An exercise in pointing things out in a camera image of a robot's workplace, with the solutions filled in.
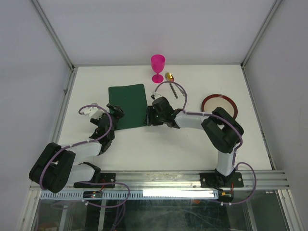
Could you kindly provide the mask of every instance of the metal frame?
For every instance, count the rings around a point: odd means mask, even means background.
[[[291,190],[278,190],[278,195],[290,231],[304,231]]]
[[[247,231],[253,231],[252,230],[252,221],[250,220],[250,216],[249,216],[249,212],[248,212],[248,207],[247,205],[243,206],[243,220],[245,220],[245,224],[247,226]]]
[[[38,13],[38,16],[40,17],[42,23],[44,24],[48,34],[50,35],[51,39],[53,40],[54,45],[62,55],[64,61],[68,65],[68,67],[71,69],[71,71],[74,70],[74,65],[71,61],[71,59],[68,57],[68,54],[66,53],[62,43],[60,42],[56,32],[54,31],[53,27],[51,26],[51,23],[49,19],[47,18],[41,4],[39,3],[38,0],[30,0],[35,11]]]
[[[64,209],[61,215],[59,231],[71,230],[75,204],[72,204],[69,208],[66,206],[66,208],[67,209]]]
[[[53,136],[51,141],[58,142],[61,134],[61,129],[63,125],[63,121],[65,118],[65,113],[67,110],[68,102],[70,99],[70,95],[73,89],[73,84],[76,77],[77,69],[74,67],[71,62],[68,54],[66,53],[62,43],[57,37],[53,27],[50,24],[42,6],[39,3],[39,0],[30,0],[33,4],[36,12],[38,13],[40,19],[45,25],[51,39],[53,40],[56,48],[62,55],[66,64],[71,70],[71,74],[69,76],[66,88],[64,89],[64,96],[61,103],[60,111],[58,118],[56,120],[56,124],[53,130]],[[282,0],[275,0],[272,5],[269,13],[267,14],[260,30],[258,31],[251,47],[249,48],[243,62],[241,63],[244,78],[246,81],[246,85],[251,97],[251,101],[253,103],[253,107],[257,116],[257,120],[262,132],[264,144],[267,148],[269,159],[273,169],[276,169],[273,159],[270,156],[270,152],[267,146],[267,142],[262,130],[262,126],[260,123],[260,119],[258,116],[257,108],[255,105],[255,100],[251,92],[249,81],[246,77],[245,66],[249,61],[250,57],[254,53],[257,45],[260,42],[260,39],[264,35],[268,25],[273,19],[275,13],[277,12],[279,6],[281,5]],[[234,190],[250,190],[253,187],[253,175],[251,171],[240,171],[243,175],[244,188],[236,188]],[[130,186],[132,190],[140,190],[144,188],[177,188],[177,189],[189,189],[189,190],[201,190],[200,188],[200,171],[157,171],[157,172],[146,172],[146,171],[122,171],[115,172],[116,180],[126,183]],[[287,182],[286,176],[283,171],[277,170],[257,170],[257,190],[278,190],[278,197],[280,199],[281,208],[285,213],[286,222],[291,231],[301,231],[304,230],[303,225],[300,221],[299,214],[297,212],[295,203],[292,198],[292,194],[289,188],[289,184]],[[67,185],[64,190],[69,190],[71,192],[77,192],[80,189],[74,189],[72,185]],[[109,192],[116,192],[119,190],[125,190],[125,188],[116,186],[114,190],[108,190]],[[31,230],[31,227],[34,225],[33,221],[35,219],[36,210],[39,204],[39,198],[41,196],[41,189],[35,183],[32,183],[30,186],[30,190],[28,192],[28,196],[26,199],[26,205],[24,206],[21,219],[18,224],[19,231],[28,231]],[[247,204],[247,212],[251,221],[253,221],[253,214],[251,214],[249,209],[249,204]]]
[[[258,229],[257,229],[256,221],[255,221],[255,215],[252,210],[250,201],[246,202],[246,209],[247,209],[247,213],[248,213],[249,220],[250,220],[251,231],[257,231]]]
[[[275,2],[273,3],[271,9],[269,10],[268,14],[266,15],[264,22],[262,23],[253,43],[251,44],[244,60],[241,63],[242,67],[245,67],[248,60],[250,59],[251,55],[253,54],[253,52],[255,51],[255,48],[257,47],[257,45],[260,42],[260,39],[262,38],[262,36],[264,35],[264,32],[266,31],[266,29],[268,28],[270,22],[272,21],[275,13],[277,12],[278,8],[280,7],[281,3],[283,0],[275,0]]]

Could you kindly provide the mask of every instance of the plastic wine glass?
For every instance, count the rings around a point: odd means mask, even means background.
[[[161,54],[155,54],[151,57],[151,66],[152,70],[156,73],[156,75],[153,75],[152,81],[154,83],[161,83],[164,81],[164,77],[160,75],[165,67],[165,57]]]

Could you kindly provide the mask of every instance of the white wall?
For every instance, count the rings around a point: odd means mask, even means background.
[[[274,0],[39,0],[74,64],[239,64]]]
[[[30,1],[1,1],[0,22],[0,226],[12,231],[69,71]]]
[[[286,0],[248,63],[270,152],[308,230],[308,1]]]

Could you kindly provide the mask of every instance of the green placemat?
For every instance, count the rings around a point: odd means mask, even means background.
[[[121,106],[125,115],[117,124],[117,130],[143,127],[146,116],[146,97],[143,84],[109,87],[109,103]]]

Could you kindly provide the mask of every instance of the purple cable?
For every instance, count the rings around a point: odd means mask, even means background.
[[[250,195],[249,195],[246,199],[244,199],[244,200],[242,200],[242,201],[234,202],[234,203],[231,203],[231,204],[226,203],[226,202],[222,202],[223,205],[239,205],[239,204],[242,204],[242,203],[244,203],[244,202],[250,200],[250,198],[254,195],[254,193],[255,193],[255,191],[256,191],[256,188],[257,188],[257,176],[256,176],[256,173],[255,173],[254,169],[251,167],[250,164],[248,164],[248,163],[246,163],[246,162],[239,162],[239,163],[236,165],[236,167],[235,167],[236,170],[238,169],[238,166],[239,166],[240,164],[244,164],[244,165],[247,165],[248,167],[250,167],[250,169],[251,169],[251,171],[252,171],[252,174],[254,175],[254,187],[252,188],[252,191],[251,191]]]
[[[113,223],[112,228],[111,228],[110,231],[115,231],[115,230],[116,230],[116,227],[121,223],[122,219],[123,219],[124,216],[125,216],[125,210],[126,210],[125,204],[122,205],[122,208],[121,208],[120,212],[119,212],[119,207],[117,208],[117,210],[116,210],[115,221],[114,221],[114,223]]]
[[[99,138],[97,138],[97,139],[95,139],[95,140],[89,141],[89,143],[91,143],[91,142],[96,142],[96,141],[99,141],[100,139],[102,139],[103,137],[105,137],[105,136],[110,132],[111,127],[112,127],[112,119],[111,119],[111,117],[110,117],[110,115],[109,115],[109,112],[107,112],[105,109],[103,109],[102,107],[100,107],[100,106],[98,106],[98,105],[86,105],[86,106],[83,106],[83,107],[81,107],[81,108],[79,109],[78,113],[79,113],[80,115],[84,115],[84,113],[81,112],[81,110],[84,109],[84,108],[86,108],[86,107],[97,107],[97,108],[103,110],[103,111],[107,114],[107,116],[108,116],[108,118],[109,118],[109,123],[110,123],[110,124],[109,124],[108,130],[107,130],[101,137],[99,137]],[[65,149],[70,148],[70,147],[76,147],[76,146],[78,146],[78,145],[85,144],[85,143],[88,143],[88,141],[82,141],[82,142],[74,143],[74,144],[72,144],[72,146],[65,146],[65,147],[61,148],[61,149],[60,149],[60,150],[48,161],[48,163],[47,163],[46,166],[44,167],[44,169],[43,169],[43,171],[42,171],[42,174],[41,174],[41,176],[40,176],[40,178],[39,178],[39,186],[40,186],[41,189],[43,189],[43,190],[45,189],[45,188],[43,187],[43,178],[44,178],[44,175],[45,175],[45,173],[46,173],[48,167],[49,167],[50,164],[53,162],[53,160],[54,160],[61,152],[63,152]]]
[[[187,93],[185,91],[185,89],[178,83],[176,82],[169,82],[169,81],[165,81],[165,82],[162,82],[160,84],[158,84],[158,86],[155,88],[154,92],[156,93],[156,91],[158,90],[158,88],[164,84],[164,83],[173,83],[175,85],[177,85],[178,87],[180,87],[182,89],[182,91],[185,93],[185,102],[184,102],[184,105],[183,105],[183,112],[187,115],[197,115],[197,116],[211,116],[211,117],[215,117],[217,119],[220,119],[222,122],[226,123],[235,133],[236,135],[239,137],[240,139],[240,144],[237,145],[234,149],[234,154],[233,154],[233,160],[232,160],[232,165],[235,164],[235,157],[236,157],[236,151],[242,146],[243,144],[243,139],[242,139],[242,136],[240,135],[240,133],[238,132],[238,130],[232,125],[230,124],[227,120],[225,120],[224,118],[218,116],[218,115],[213,115],[213,114],[208,114],[208,113],[202,113],[202,112],[186,112],[185,111],[185,107],[186,107],[186,103],[187,103]]]
[[[127,188],[128,190],[128,194],[127,194],[127,197],[119,204],[117,205],[111,205],[111,206],[107,206],[107,205],[96,205],[96,204],[93,204],[87,200],[85,200],[89,205],[92,205],[92,206],[95,206],[95,207],[99,207],[99,208],[116,208],[116,207],[119,207],[121,205],[123,205],[129,198],[129,195],[130,195],[130,189],[129,189],[129,186],[124,184],[124,183],[120,183],[120,182],[110,182],[110,183],[91,183],[91,182],[87,182],[87,181],[81,181],[79,183],[83,183],[83,184],[89,184],[89,185],[112,185],[112,184],[118,184],[118,185],[122,185],[124,187]]]

